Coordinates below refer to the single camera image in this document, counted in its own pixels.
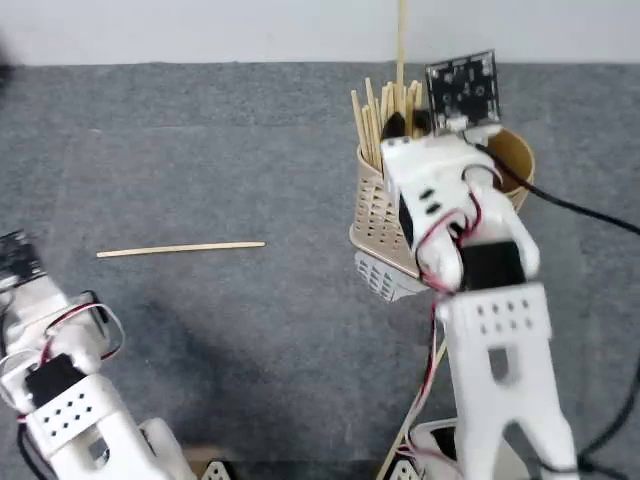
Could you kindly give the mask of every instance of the wire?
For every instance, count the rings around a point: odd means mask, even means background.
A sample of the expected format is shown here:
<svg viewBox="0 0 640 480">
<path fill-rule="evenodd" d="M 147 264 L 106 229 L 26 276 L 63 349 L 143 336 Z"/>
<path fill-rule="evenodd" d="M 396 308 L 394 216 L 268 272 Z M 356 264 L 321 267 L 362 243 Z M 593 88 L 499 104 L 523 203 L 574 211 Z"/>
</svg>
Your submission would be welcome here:
<svg viewBox="0 0 640 480">
<path fill-rule="evenodd" d="M 572 212 L 578 213 L 580 215 L 585 215 L 587 217 L 594 218 L 596 220 L 603 221 L 610 225 L 614 225 L 619 227 L 627 232 L 633 233 L 635 235 L 640 236 L 640 227 L 634 225 L 630 222 L 622 220 L 620 218 L 613 217 L 611 215 L 607 215 L 605 213 L 597 212 L 590 208 L 583 207 L 581 205 L 577 205 L 572 202 L 568 202 L 561 198 L 558 198 L 554 195 L 551 195 L 548 192 L 532 185 L 524 178 L 520 177 L 516 172 L 513 171 L 509 165 L 506 164 L 504 160 L 502 160 L 499 156 L 491 152 L 487 147 L 480 144 L 472 144 L 464 137 L 464 140 L 470 145 L 475 146 L 481 152 L 489 155 L 493 161 L 500 166 L 500 168 L 511 177 L 518 185 L 525 188 L 529 192 L 533 193 L 535 196 L 541 198 L 542 200 L 546 200 L 549 203 L 552 203 L 561 208 L 565 208 Z M 640 392 L 640 358 L 638 359 L 638 363 L 636 365 L 635 375 L 631 382 L 631 386 L 629 387 L 629 391 L 627 393 L 626 399 L 618 410 L 618 413 L 614 417 L 614 419 L 609 423 L 609 425 L 600 433 L 594 440 L 592 440 L 586 447 L 584 447 L 579 453 L 577 458 L 577 468 L 573 469 L 556 469 L 551 465 L 545 464 L 542 460 L 537 459 L 538 465 L 553 473 L 601 473 L 609 478 L 614 480 L 627 480 L 628 477 L 611 467 L 607 467 L 605 465 L 601 465 L 597 462 L 591 460 L 590 455 L 600 450 L 606 444 L 608 444 L 624 427 L 635 408 L 636 400 L 638 397 L 638 393 Z"/>
<path fill-rule="evenodd" d="M 31 436 L 31 433 L 29 432 L 28 428 L 26 429 L 26 433 L 24 434 L 24 437 L 25 437 L 25 440 L 27 442 L 27 445 L 29 446 L 29 448 L 31 448 L 31 451 L 36 454 L 36 456 L 38 457 L 38 460 L 40 460 L 40 463 L 42 463 L 42 465 L 44 465 L 44 467 L 47 470 L 47 472 L 50 473 L 53 477 L 56 477 L 56 474 L 53 471 L 53 468 L 51 467 L 51 464 L 47 461 L 46 458 L 44 458 L 44 455 L 42 455 L 42 452 L 40 451 L 40 449 L 36 445 L 36 442 L 34 441 L 33 437 Z"/>
<path fill-rule="evenodd" d="M 509 165 L 506 164 L 506 162 L 504 160 L 502 160 L 500 157 L 498 157 L 496 154 L 494 154 L 493 152 L 491 152 L 487 147 L 485 147 L 484 145 L 480 145 L 480 144 L 475 144 L 474 145 L 478 150 L 480 150 L 481 152 L 486 153 L 487 155 L 489 155 L 494 162 L 496 162 L 500 168 L 508 175 L 510 176 L 513 180 L 515 180 L 515 182 L 520 185 L 521 187 L 525 188 L 526 190 L 530 191 L 531 193 L 533 193 L 536 197 L 541 198 L 542 200 L 546 200 L 549 203 L 553 203 L 554 205 L 561 207 L 561 208 L 566 208 L 567 210 L 571 210 L 572 212 L 575 212 L 579 215 L 585 215 L 587 217 L 591 217 L 591 218 L 595 218 L 596 220 L 600 220 L 602 222 L 606 222 L 610 225 L 614 225 L 616 227 L 622 228 L 623 230 L 626 230 L 628 232 L 634 233 L 638 236 L 640 236 L 640 227 L 627 222 L 625 220 L 622 220 L 620 218 L 611 216 L 611 215 L 607 215 L 606 213 L 602 213 L 602 212 L 598 212 L 596 210 L 592 210 L 590 208 L 587 207 L 583 207 L 581 205 L 577 205 L 575 203 L 569 202 L 567 200 L 563 200 L 561 198 L 556 197 L 555 195 L 551 195 L 548 192 L 545 192 L 544 190 L 536 187 L 535 185 L 527 182 L 524 178 L 520 177 L 516 172 L 513 171 L 513 169 L 511 167 L 509 167 Z"/>
<path fill-rule="evenodd" d="M 18 350 L 16 352 L 13 352 L 9 355 L 7 355 L 6 357 L 3 357 L 2 359 L 0 359 L 0 378 L 2 378 L 4 376 L 4 366 L 7 364 L 7 362 L 9 360 L 11 360 L 14 357 L 17 357 L 18 355 L 22 355 L 23 353 L 31 353 L 31 354 L 39 354 L 40 352 L 38 350 L 35 350 L 33 348 L 25 348 L 23 350 Z M 0 382 L 0 398 L 2 398 L 2 400 L 4 400 L 4 402 L 9 405 L 12 409 L 14 410 L 19 410 L 18 406 L 16 405 L 16 403 L 13 401 L 13 397 L 11 395 L 11 393 L 9 392 L 9 390 L 7 390 L 7 387 L 5 387 L 4 383 Z"/>
<path fill-rule="evenodd" d="M 20 451 L 20 455 L 24 460 L 24 463 L 27 464 L 31 473 L 35 475 L 38 480 L 48 480 L 47 476 L 42 472 L 42 470 L 36 465 L 33 461 L 33 458 L 29 454 L 27 447 L 25 445 L 25 440 L 27 436 L 27 426 L 24 424 L 18 425 L 18 435 L 16 437 L 16 443 L 18 445 L 18 450 Z"/>
<path fill-rule="evenodd" d="M 70 319 L 72 319 L 73 317 L 75 317 L 76 315 L 79 315 L 80 313 L 90 310 L 92 308 L 100 308 L 102 310 L 104 310 L 107 315 L 109 315 L 109 317 L 111 317 L 111 319 L 113 319 L 114 323 L 116 324 L 116 326 L 118 327 L 118 330 L 120 332 L 120 342 L 111 350 L 107 351 L 106 353 L 102 354 L 100 356 L 100 360 L 108 360 L 110 358 L 113 358 L 117 355 L 117 353 L 124 347 L 125 341 L 126 341 L 126 334 L 124 331 L 124 328 L 122 327 L 122 322 L 120 321 L 120 319 L 118 318 L 118 316 L 113 313 L 113 310 L 111 310 L 108 306 L 106 306 L 104 303 L 98 303 L 98 302 L 89 302 L 89 303 L 83 303 L 82 305 L 78 305 L 74 308 L 72 308 L 71 310 L 68 310 L 67 312 L 63 313 L 62 315 L 60 315 L 58 318 L 56 318 L 55 320 L 53 320 L 48 326 L 47 328 L 45 328 L 44 330 L 44 334 L 45 337 L 48 339 L 47 343 L 45 343 L 44 348 L 42 349 L 42 355 L 40 357 L 40 366 L 44 365 L 47 361 L 49 361 L 49 357 L 51 354 L 51 346 L 53 343 L 53 338 L 55 337 L 57 331 L 54 330 L 55 328 L 59 327 L 62 323 L 69 321 Z"/>
</svg>

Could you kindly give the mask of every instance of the red wire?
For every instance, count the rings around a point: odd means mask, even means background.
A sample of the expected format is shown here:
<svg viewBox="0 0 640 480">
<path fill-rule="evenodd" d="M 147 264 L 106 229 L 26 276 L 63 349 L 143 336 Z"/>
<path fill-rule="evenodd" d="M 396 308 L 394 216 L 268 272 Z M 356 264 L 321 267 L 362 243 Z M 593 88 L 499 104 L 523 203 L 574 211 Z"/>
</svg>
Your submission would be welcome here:
<svg viewBox="0 0 640 480">
<path fill-rule="evenodd" d="M 472 191 L 469 191 L 469 197 L 471 198 L 471 201 L 473 202 L 473 205 L 476 208 L 476 218 L 473 222 L 473 225 L 471 225 L 470 228 L 468 227 L 469 220 L 466 219 L 467 225 L 465 225 L 464 231 L 460 234 L 460 236 L 456 240 L 456 245 L 458 246 L 458 248 L 460 248 L 460 245 L 464 239 L 470 237 L 475 233 L 476 229 L 478 228 L 478 225 L 480 225 L 480 222 L 482 221 L 482 208 L 480 207 L 480 202 L 478 202 L 478 199 L 476 198 L 475 194 Z M 441 217 L 434 225 L 432 225 L 431 228 L 424 234 L 424 236 L 418 243 L 418 246 L 416 248 L 416 254 L 415 254 L 415 262 L 416 262 L 416 265 L 418 266 L 418 270 L 420 271 L 420 280 L 422 280 L 422 282 L 425 283 L 428 287 L 433 288 L 434 290 L 448 293 L 448 294 L 453 294 L 454 292 L 449 287 L 442 284 L 435 276 L 429 275 L 428 273 L 425 273 L 424 271 L 422 271 L 422 269 L 420 268 L 420 263 L 418 262 L 418 251 L 427 242 L 427 240 L 429 240 L 431 235 L 433 235 L 433 233 L 438 229 L 438 227 L 440 227 L 443 223 L 445 223 L 447 220 L 449 220 L 453 215 L 457 213 L 462 213 L 464 215 L 464 212 L 456 208 L 454 210 L 447 212 L 446 215 Z"/>
</svg>

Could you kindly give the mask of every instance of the bamboo chopstick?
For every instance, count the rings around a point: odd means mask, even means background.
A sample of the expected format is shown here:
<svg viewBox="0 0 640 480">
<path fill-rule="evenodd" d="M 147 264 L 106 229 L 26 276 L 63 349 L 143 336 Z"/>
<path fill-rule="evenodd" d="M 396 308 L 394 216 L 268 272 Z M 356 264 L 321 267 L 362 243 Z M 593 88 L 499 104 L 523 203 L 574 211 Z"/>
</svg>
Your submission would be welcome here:
<svg viewBox="0 0 640 480">
<path fill-rule="evenodd" d="M 367 150 L 367 137 L 365 136 L 364 125 L 362 124 L 362 111 L 360 110 L 358 93 L 355 90 L 351 90 L 351 103 L 353 105 L 353 116 L 356 120 L 356 130 L 358 131 L 360 150 L 362 151 L 362 156 L 367 159 L 369 157 L 369 152 Z"/>
<path fill-rule="evenodd" d="M 112 250 L 98 252 L 98 258 L 124 257 L 129 255 L 148 255 L 151 253 L 196 252 L 200 250 L 226 250 L 230 248 L 264 247 L 265 242 L 233 242 L 233 243 L 201 243 L 198 245 L 172 245 L 166 247 L 131 248 L 128 250 Z"/>
</svg>

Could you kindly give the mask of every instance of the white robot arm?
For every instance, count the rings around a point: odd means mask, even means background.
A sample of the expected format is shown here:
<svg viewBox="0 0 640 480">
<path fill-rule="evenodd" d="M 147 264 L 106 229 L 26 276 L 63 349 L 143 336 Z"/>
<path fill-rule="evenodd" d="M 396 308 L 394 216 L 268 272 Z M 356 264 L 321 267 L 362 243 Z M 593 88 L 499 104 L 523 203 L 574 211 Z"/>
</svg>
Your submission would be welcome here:
<svg viewBox="0 0 640 480">
<path fill-rule="evenodd" d="M 425 284 L 441 292 L 466 480 L 493 480 L 499 443 L 521 425 L 540 459 L 575 469 L 571 429 L 558 401 L 539 250 L 509 200 L 493 187 L 492 159 L 455 134 L 381 145 L 384 182 Z M 497 379 L 489 354 L 503 350 Z M 544 472 L 577 479 L 577 473 Z"/>
<path fill-rule="evenodd" d="M 56 476 L 195 480 L 166 423 L 138 426 L 98 374 L 124 341 L 113 312 L 91 293 L 68 299 L 22 232 L 0 238 L 0 274 L 0 313 L 13 320 L 0 360 L 0 391 Z M 114 346 L 116 327 L 120 343 Z M 94 444 L 104 445 L 96 456 Z"/>
</svg>

